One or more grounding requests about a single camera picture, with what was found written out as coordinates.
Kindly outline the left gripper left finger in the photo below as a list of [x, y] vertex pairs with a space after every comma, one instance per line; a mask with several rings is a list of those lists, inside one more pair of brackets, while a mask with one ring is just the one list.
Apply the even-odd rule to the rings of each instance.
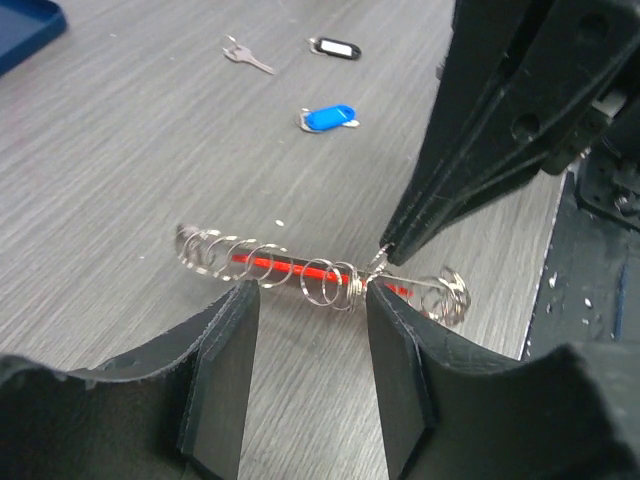
[[234, 479], [259, 326], [253, 282], [93, 369], [1, 358], [5, 479]]

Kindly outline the black key tag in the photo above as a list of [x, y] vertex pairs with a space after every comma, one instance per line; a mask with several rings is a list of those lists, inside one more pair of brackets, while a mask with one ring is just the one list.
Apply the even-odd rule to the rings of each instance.
[[317, 55], [332, 56], [336, 58], [357, 61], [361, 58], [361, 49], [352, 43], [335, 40], [327, 37], [309, 38], [310, 51]]

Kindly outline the blue key tag with key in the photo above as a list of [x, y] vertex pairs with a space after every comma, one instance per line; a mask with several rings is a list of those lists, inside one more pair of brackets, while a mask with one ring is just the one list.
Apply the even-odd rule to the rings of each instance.
[[358, 128], [356, 111], [348, 105], [338, 104], [318, 110], [303, 108], [294, 118], [295, 124], [307, 133], [323, 133], [338, 127]]

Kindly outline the blue tray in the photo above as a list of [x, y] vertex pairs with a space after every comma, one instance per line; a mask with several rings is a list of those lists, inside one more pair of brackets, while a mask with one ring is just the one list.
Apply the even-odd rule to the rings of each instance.
[[47, 0], [1, 0], [0, 73], [5, 75], [67, 30], [63, 9]]

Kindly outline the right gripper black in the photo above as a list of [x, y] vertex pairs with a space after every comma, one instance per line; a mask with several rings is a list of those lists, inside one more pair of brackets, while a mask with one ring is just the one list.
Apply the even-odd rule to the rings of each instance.
[[459, 1], [417, 164], [380, 244], [401, 265], [572, 164], [581, 207], [639, 228], [638, 3]]

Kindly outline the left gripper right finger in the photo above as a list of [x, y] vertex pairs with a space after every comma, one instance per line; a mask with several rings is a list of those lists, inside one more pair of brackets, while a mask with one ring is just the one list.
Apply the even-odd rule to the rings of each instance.
[[568, 343], [528, 362], [481, 347], [381, 284], [369, 343], [393, 479], [635, 479], [639, 348]]

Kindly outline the small silver key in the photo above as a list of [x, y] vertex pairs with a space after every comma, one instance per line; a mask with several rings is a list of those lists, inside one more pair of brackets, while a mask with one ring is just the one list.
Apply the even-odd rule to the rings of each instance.
[[230, 47], [223, 48], [223, 54], [227, 59], [235, 63], [246, 63], [249, 65], [252, 65], [269, 75], [275, 74], [275, 71], [273, 68], [258, 61], [254, 57], [251, 50], [243, 45], [240, 45], [234, 37], [227, 35], [226, 38], [231, 43]]

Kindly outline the red keyring holder with rings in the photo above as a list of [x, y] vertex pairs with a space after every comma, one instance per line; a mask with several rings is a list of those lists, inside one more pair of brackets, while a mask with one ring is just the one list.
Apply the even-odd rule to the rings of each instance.
[[175, 252], [189, 270], [225, 282], [255, 281], [263, 289], [295, 287], [316, 306], [353, 311], [369, 285], [380, 282], [428, 319], [445, 326], [463, 322], [471, 296], [462, 277], [445, 267], [438, 276], [404, 278], [387, 269], [381, 249], [364, 269], [346, 261], [296, 258], [274, 243], [180, 224]]

